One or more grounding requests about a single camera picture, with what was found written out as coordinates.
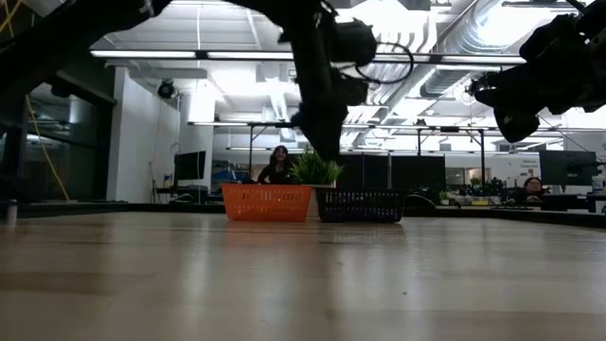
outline potted plant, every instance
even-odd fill
[[[472,184],[472,187],[476,188],[482,184],[482,181],[476,177],[473,177],[470,179],[470,183]]]
[[[334,162],[322,160],[320,155],[311,149],[306,149],[293,162],[291,173],[294,179],[303,185],[310,185],[312,198],[308,209],[308,217],[317,217],[318,202],[315,197],[316,188],[333,188],[343,168]]]
[[[439,202],[444,206],[448,206],[451,204],[451,200],[449,199],[448,192],[446,190],[442,190],[439,193]]]

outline white wall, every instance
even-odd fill
[[[152,178],[159,187],[173,172],[170,146],[178,140],[179,113],[133,81],[125,68],[116,69],[108,200],[149,203]]]
[[[447,155],[446,167],[481,168],[482,161],[479,154]],[[491,177],[507,181],[508,187],[520,187],[528,177],[541,176],[539,155],[487,155],[486,168]]]
[[[592,114],[581,114],[590,117]],[[603,133],[577,133],[569,134],[570,139],[564,139],[564,149],[567,151],[595,152],[597,161],[606,162],[606,134]],[[602,171],[594,181],[601,184],[606,180],[606,167],[598,168]],[[568,186],[567,193],[587,193],[592,189],[589,186]]]
[[[214,128],[205,126],[194,126],[187,124],[192,110],[196,110],[199,105],[192,103],[192,96],[181,96],[180,110],[181,123],[179,131],[179,153],[206,152],[204,179],[194,184],[210,188],[210,178],[212,172],[213,160],[213,139]]]

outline black camera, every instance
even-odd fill
[[[177,93],[177,89],[174,87],[174,80],[162,80],[162,83],[158,87],[158,96],[162,99],[174,99]]]

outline table surface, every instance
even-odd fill
[[[0,339],[606,339],[606,234],[115,213],[0,233]]]

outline orange basket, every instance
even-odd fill
[[[227,218],[252,222],[305,222],[312,187],[223,184]]]

